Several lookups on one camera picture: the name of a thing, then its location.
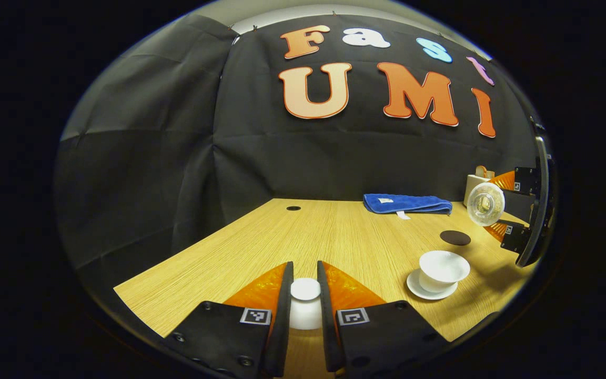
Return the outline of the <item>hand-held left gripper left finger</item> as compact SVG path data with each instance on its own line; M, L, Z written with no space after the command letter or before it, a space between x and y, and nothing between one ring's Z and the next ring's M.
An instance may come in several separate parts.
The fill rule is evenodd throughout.
M293 280L286 262L222 304L200 302L166 336L166 350L215 377L283 376Z

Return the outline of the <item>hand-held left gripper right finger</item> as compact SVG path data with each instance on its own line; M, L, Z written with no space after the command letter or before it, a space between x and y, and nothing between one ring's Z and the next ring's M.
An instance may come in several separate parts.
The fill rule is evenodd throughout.
M385 302L327 262L317 262L326 368L332 373L397 373L448 346L409 302Z

